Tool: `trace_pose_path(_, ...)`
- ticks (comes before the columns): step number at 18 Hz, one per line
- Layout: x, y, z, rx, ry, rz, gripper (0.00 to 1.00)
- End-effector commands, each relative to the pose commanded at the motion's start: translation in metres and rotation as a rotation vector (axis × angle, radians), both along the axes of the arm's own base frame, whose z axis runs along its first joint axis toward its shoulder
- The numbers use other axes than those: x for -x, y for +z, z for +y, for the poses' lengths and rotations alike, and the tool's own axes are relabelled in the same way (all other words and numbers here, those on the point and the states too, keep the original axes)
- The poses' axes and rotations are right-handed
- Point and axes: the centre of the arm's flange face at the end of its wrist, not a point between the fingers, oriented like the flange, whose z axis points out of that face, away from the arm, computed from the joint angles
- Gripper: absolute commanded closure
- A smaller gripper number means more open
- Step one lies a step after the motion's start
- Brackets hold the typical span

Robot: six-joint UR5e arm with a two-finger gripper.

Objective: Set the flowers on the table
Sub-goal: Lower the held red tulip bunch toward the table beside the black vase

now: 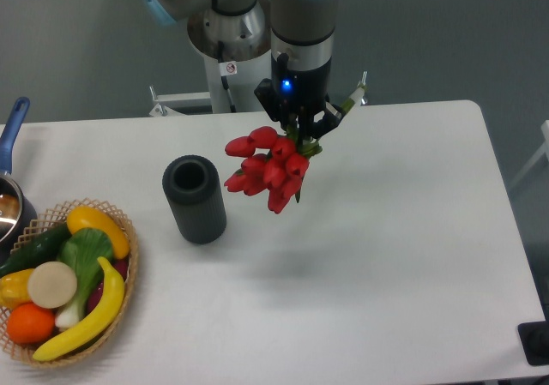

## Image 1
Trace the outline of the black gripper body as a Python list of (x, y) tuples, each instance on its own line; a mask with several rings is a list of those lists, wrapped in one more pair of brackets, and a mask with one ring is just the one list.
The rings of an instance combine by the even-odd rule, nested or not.
[(289, 104), (296, 116), (304, 109), (309, 114), (323, 108), (326, 100), (331, 60), (315, 69), (294, 70), (289, 68), (289, 56), (282, 54), (271, 58), (271, 77), (276, 93)]

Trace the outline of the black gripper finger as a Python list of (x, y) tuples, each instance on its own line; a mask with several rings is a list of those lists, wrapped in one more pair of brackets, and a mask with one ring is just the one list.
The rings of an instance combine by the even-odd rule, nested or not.
[(290, 112), (289, 104), (276, 93), (270, 79), (261, 80), (254, 94), (269, 118), (284, 131), (296, 128), (296, 117)]
[(314, 111), (305, 118), (305, 137), (320, 139), (336, 129), (344, 118), (341, 106), (323, 102), (323, 108)]

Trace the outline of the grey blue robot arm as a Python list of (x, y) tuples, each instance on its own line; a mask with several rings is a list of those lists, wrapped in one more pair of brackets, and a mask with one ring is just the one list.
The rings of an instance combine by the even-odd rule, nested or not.
[(158, 22), (187, 22), (213, 111), (257, 111), (300, 141), (343, 118), (328, 84), (338, 0), (144, 0)]

